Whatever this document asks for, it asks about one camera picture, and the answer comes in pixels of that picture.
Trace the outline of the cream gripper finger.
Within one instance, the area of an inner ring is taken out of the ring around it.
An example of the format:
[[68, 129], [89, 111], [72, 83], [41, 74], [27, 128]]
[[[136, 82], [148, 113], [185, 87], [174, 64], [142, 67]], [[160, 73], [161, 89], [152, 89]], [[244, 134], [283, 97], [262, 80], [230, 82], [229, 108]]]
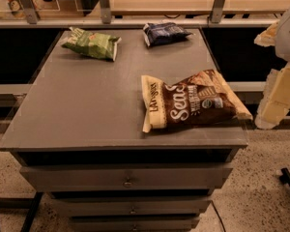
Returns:
[[261, 32], [254, 39], [254, 43], [260, 46], [268, 47], [276, 45], [276, 31], [277, 31], [278, 22], [276, 21], [266, 30]]
[[290, 63], [280, 71], [271, 69], [263, 95], [254, 123], [258, 129], [270, 130], [290, 111]]

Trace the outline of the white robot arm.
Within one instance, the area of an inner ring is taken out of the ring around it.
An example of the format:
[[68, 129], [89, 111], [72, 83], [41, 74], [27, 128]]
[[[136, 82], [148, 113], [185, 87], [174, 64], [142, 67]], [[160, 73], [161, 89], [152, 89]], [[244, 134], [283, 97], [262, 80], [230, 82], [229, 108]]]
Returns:
[[278, 126], [290, 111], [290, 8], [279, 21], [259, 34], [254, 43], [273, 46], [275, 55], [287, 62], [280, 71], [271, 69], [263, 91], [264, 97], [257, 109], [256, 127], [270, 130]]

